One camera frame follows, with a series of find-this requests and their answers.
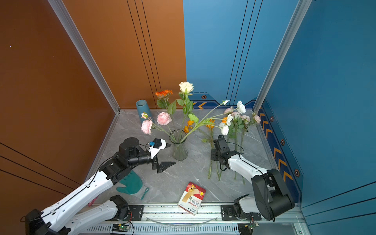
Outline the cream white rose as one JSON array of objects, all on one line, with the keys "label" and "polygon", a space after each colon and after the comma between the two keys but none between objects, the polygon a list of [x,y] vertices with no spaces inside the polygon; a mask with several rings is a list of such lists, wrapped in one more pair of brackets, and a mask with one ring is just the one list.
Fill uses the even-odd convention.
[{"label": "cream white rose", "polygon": [[179,92],[179,99],[177,99],[178,105],[180,105],[183,108],[183,131],[188,134],[190,131],[190,126],[192,124],[186,124],[186,118],[189,116],[189,114],[192,113],[193,110],[193,102],[190,100],[190,96],[192,95],[192,92],[194,90],[194,86],[192,83],[189,82],[181,82],[179,84],[180,92]]}]

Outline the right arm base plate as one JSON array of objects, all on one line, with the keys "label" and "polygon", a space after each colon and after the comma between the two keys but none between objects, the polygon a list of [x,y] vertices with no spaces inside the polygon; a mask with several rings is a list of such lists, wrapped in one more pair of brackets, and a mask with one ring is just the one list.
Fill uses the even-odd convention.
[{"label": "right arm base plate", "polygon": [[244,212],[240,206],[232,205],[221,205],[221,218],[223,221],[232,220],[250,220],[250,221],[260,221],[261,214],[257,212]]}]

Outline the clear glass vase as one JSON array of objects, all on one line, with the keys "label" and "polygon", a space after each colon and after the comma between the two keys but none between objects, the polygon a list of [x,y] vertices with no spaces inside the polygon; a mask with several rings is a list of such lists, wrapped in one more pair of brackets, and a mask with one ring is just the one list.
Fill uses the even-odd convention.
[{"label": "clear glass vase", "polygon": [[185,145],[187,133],[183,130],[177,129],[173,130],[169,135],[169,140],[172,143],[173,147],[173,157],[178,160],[182,161],[187,158],[188,150]]}]

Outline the orange gerbera flower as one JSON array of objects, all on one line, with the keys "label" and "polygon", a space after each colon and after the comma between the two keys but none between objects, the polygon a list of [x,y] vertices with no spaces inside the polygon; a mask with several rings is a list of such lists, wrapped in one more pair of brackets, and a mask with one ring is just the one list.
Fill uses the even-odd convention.
[{"label": "orange gerbera flower", "polygon": [[172,118],[172,125],[176,128],[175,122],[173,120],[173,115],[176,112],[176,101],[170,103],[169,97],[173,94],[172,90],[164,90],[160,92],[156,92],[155,95],[157,97],[157,106],[161,109],[165,109],[165,112],[169,113]]}]

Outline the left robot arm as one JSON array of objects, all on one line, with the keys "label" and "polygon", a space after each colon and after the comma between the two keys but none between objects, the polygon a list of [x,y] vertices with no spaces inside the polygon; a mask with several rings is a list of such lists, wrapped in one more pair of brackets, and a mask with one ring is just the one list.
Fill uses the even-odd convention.
[{"label": "left robot arm", "polygon": [[171,144],[154,139],[146,149],[142,149],[137,138],[131,137],[119,145],[119,151],[106,160],[98,171],[69,195],[39,211],[32,210],[25,216],[27,235],[78,235],[83,231],[109,219],[123,220],[129,215],[128,203],[120,196],[111,197],[100,206],[81,213],[80,210],[94,198],[110,189],[132,169],[143,164],[151,164],[158,173],[163,172],[174,162],[158,162],[158,153]]}]

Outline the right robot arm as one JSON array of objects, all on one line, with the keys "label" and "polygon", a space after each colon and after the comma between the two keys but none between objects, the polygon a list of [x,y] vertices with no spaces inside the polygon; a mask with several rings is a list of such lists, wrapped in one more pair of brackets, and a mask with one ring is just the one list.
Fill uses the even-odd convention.
[{"label": "right robot arm", "polygon": [[277,169],[262,168],[245,159],[241,153],[232,151],[219,135],[213,141],[211,158],[218,161],[220,169],[230,169],[252,184],[253,196],[235,199],[234,214],[240,220],[261,216],[270,221],[295,207],[295,201]]}]

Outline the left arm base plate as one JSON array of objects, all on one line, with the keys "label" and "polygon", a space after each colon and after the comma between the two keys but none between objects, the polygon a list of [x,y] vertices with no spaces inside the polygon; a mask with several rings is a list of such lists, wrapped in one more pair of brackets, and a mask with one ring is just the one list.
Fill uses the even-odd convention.
[{"label": "left arm base plate", "polygon": [[144,205],[128,205],[123,206],[115,214],[115,217],[112,218],[113,221],[141,221],[144,212]]}]

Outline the pink peony flower stem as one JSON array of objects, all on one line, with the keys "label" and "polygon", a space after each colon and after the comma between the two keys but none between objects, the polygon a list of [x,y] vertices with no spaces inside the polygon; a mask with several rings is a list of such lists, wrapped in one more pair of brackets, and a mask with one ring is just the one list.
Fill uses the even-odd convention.
[{"label": "pink peony flower stem", "polygon": [[149,116],[146,112],[143,112],[142,115],[142,126],[141,131],[146,135],[151,135],[152,129],[156,129],[161,132],[165,132],[168,135],[172,134],[172,131],[169,129],[167,132],[163,126],[168,126],[172,122],[172,118],[169,113],[162,112],[157,116],[156,121],[153,121],[151,119],[151,116]]}]

